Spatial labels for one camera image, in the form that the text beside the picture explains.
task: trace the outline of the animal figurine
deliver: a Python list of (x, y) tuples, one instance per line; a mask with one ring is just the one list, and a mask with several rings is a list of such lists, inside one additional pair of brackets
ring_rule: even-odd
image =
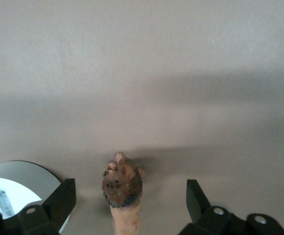
[(136, 235), (140, 226), (138, 212), (143, 194), (141, 168), (125, 164), (125, 155), (117, 152), (103, 174), (102, 189), (110, 205), (115, 235)]

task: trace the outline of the screw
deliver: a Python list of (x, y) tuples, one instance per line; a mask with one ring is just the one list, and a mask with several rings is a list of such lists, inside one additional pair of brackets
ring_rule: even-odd
[(255, 220), (256, 220), (258, 223), (260, 223), (260, 224), (266, 224), (266, 223), (267, 223), (266, 219), (263, 218), (263, 217), (260, 216), (260, 215), (256, 215), (256, 216), (255, 216)]
[(214, 213), (216, 213), (218, 215), (223, 215), (224, 211), (221, 208), (216, 207), (216, 208), (214, 208)]

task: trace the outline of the round container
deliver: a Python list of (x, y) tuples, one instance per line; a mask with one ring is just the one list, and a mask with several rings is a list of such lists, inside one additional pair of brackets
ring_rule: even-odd
[(50, 171), (37, 164), (24, 161), (0, 164), (0, 213), (3, 219), (19, 213), (29, 203), (45, 201), (60, 184)]

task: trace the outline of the barcode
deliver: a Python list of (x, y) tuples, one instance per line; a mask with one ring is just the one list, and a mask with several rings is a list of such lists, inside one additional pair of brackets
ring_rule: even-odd
[(14, 210), (13, 207), (10, 204), (10, 201), (8, 199), (8, 196), (4, 190), (0, 190), (0, 209), (3, 214), (3, 216), (13, 216)]

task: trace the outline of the tan figurine body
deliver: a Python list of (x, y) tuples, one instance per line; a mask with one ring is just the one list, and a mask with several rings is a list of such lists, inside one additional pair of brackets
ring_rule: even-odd
[(141, 207), (144, 171), (124, 163), (124, 154), (115, 154), (115, 161), (104, 172), (102, 189), (113, 218), (115, 235), (136, 235), (140, 226), (138, 215)]

